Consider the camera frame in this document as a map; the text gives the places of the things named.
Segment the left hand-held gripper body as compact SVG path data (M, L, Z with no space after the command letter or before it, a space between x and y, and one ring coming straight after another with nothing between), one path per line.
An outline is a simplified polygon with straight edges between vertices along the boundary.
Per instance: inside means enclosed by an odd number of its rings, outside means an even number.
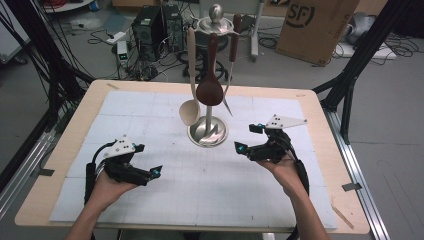
M149 172L130 164L135 152L133 143L126 135L118 138L104 154L104 171L117 182L146 186Z

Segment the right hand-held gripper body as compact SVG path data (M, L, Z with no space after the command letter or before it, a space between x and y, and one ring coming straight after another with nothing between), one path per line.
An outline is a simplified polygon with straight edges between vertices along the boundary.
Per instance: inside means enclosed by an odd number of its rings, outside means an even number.
M297 160L291 139L285 129L306 123L306 119L274 114L266 124L262 124L265 126L263 134L268 137L268 140L264 144L249 147L248 159L251 161L271 160L273 163L278 163L284 156L288 156L292 160Z

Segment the metal utensil stand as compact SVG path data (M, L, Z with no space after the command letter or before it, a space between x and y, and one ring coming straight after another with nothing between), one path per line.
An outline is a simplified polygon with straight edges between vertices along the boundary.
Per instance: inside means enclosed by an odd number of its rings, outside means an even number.
M210 6L207 17L197 20L194 33L200 32L208 36L211 33L215 33L218 37L227 36L229 40L231 40L231 35L234 33L233 28L233 19L229 20L225 18L223 7L215 3ZM226 86L223 87L221 85L221 87L223 89L223 100L221 103L225 104L226 95L224 95L224 91ZM192 142L198 146L218 146L226 140L229 134L225 121L213 116L213 107L214 106L206 106L206 115L200 117L194 125L189 127L189 136L192 138Z

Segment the dark wooden spoon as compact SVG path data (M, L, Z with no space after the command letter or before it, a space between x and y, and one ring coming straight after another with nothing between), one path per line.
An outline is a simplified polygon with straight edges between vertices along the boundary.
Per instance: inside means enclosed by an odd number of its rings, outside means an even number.
M217 106L223 100L223 89L217 80L214 67L218 43L218 36L211 33L208 37L208 71L196 89L198 100L206 106Z

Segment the beige ladle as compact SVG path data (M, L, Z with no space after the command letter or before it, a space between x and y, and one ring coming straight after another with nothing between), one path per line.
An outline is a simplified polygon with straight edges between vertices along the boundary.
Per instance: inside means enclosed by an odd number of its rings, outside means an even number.
M181 120L186 126L195 124L200 117L200 106L196 97L195 62L196 45L195 33L192 27L187 29L188 73L192 98L185 101L179 109Z

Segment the metal spatula with brown handle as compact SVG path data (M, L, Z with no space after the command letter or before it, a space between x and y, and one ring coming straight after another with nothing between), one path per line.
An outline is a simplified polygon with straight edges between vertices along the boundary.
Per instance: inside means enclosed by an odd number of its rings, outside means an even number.
M229 61L231 63L231 66L230 66L230 72L229 72L229 75L228 75L227 85L226 85L226 88L225 88L225 91L224 91L224 95L227 95L227 92L229 90L229 87L230 87L230 84L231 84L231 81L232 81L233 66L234 66L234 62L236 60L236 56L237 56L241 22L242 22L241 15L235 14L233 16L234 33L231 35L231 45L230 45L230 54L229 54Z

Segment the person's right hand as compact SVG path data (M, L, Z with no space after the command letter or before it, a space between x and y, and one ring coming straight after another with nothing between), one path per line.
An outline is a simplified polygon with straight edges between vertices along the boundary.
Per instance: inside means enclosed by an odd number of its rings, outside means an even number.
M291 200L307 196L292 159L283 158L278 163L262 160L259 161L258 164L273 175L277 182L283 187L285 194Z

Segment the white grid mat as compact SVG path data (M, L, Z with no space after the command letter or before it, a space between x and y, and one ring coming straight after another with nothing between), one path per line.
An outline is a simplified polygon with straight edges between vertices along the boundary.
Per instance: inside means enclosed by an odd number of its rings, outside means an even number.
M141 169L161 167L159 178L124 194L101 216L103 223L193 227L288 229L295 224L289 198L273 176L235 151L266 141L250 125L272 116L301 119L298 101L234 96L214 108L228 125L220 145L203 148L187 135L178 110L186 94L111 91L71 165L50 216L72 222L83 207L85 166L101 160L105 144L127 136L145 149L131 160Z

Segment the small device with green display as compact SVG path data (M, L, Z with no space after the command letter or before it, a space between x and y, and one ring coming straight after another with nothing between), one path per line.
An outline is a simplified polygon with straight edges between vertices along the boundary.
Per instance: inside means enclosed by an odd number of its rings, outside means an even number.
M117 54L118 62L121 65L126 66L128 64L127 42L126 41L118 41L117 44L116 44L116 47L117 47L116 54Z

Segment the large black computer tower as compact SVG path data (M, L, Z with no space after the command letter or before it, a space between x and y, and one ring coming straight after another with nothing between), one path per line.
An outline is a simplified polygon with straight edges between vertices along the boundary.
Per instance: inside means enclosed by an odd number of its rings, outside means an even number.
M157 61L160 58L159 44L165 39L161 7L144 5L132 23L132 31L140 58Z

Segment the slim black computer tower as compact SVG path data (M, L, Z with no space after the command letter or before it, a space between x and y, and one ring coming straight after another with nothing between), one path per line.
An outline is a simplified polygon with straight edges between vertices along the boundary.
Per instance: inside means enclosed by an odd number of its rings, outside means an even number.
M181 51L183 49L183 27L178 6L175 4L164 5L162 10L168 37L169 51Z

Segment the grey white machine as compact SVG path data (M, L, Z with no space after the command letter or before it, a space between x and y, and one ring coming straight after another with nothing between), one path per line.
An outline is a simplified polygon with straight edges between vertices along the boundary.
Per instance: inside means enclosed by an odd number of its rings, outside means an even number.
M363 34L370 30L374 22L375 18L373 16L364 12L354 13L345 30L345 40L349 44L354 45Z

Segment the aluminium rail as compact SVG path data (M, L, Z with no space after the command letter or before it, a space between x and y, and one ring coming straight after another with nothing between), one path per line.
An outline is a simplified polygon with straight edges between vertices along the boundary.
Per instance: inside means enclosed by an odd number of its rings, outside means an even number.
M350 183L359 183L362 188L354 191L359 199L374 240L391 240L377 205L370 192L366 179L350 143L346 143L341 130L341 120L335 112L324 111L329 127L341 153L343 162L351 179Z
M39 137L31 140L27 152L21 156L22 162L0 192L0 221L23 189L30 175L41 160L47 155L49 147L53 144L57 133L52 130L43 132Z

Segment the white stand post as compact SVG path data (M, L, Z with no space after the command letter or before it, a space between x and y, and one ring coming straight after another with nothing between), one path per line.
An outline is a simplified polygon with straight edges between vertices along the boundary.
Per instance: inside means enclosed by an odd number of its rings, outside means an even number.
M258 31L259 31L259 25L260 25L260 20L263 13L264 5L265 5L265 0L258 0L258 7L257 7L256 15L255 15L254 28L251 31L251 35L250 35L250 47L251 47L250 57L253 62L255 62L259 56Z

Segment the black metal frame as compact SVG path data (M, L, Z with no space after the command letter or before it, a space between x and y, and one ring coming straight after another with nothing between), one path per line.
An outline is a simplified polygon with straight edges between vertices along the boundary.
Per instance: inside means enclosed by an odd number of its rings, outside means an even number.
M336 112L339 103L343 102L339 133L346 144L350 143L349 125L355 83L398 21L417 1L388 0L341 73L313 88L316 94L329 90L320 101L327 112Z

